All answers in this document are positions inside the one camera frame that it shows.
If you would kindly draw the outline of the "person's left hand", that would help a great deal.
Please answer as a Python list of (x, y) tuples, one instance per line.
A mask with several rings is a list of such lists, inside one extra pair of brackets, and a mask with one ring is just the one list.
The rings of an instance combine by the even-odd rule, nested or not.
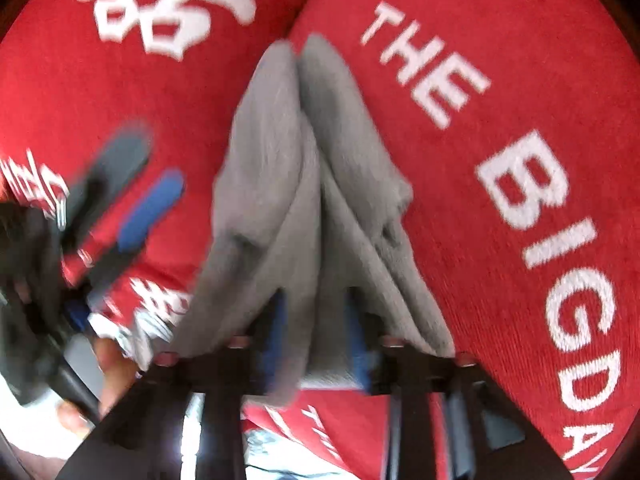
[[(119, 344), (110, 338), (96, 338), (92, 343), (96, 362), (103, 374), (103, 387), (99, 396), (99, 413), (104, 418), (137, 378), (138, 366), (128, 359)], [(70, 401), (62, 401), (56, 410), (58, 421), (78, 437), (88, 436), (91, 428), (88, 419)]]

